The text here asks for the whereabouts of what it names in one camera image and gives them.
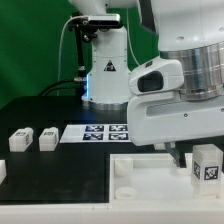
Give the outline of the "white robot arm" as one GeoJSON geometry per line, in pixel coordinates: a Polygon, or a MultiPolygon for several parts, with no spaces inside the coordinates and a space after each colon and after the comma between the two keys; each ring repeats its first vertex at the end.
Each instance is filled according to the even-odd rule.
{"type": "Polygon", "coordinates": [[[177,142],[224,136],[224,0],[68,0],[88,16],[137,6],[141,24],[158,34],[159,55],[130,75],[129,137],[163,143],[179,167],[177,142]]]}

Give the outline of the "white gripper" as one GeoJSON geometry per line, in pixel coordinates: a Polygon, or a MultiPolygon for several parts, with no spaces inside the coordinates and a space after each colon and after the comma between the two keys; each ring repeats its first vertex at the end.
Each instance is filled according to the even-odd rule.
{"type": "MultiPolygon", "coordinates": [[[[224,95],[210,100],[151,101],[152,94],[134,96],[127,109],[130,140],[137,146],[224,135],[224,95]]],[[[166,143],[178,168],[186,168],[182,144],[166,143]]]]}

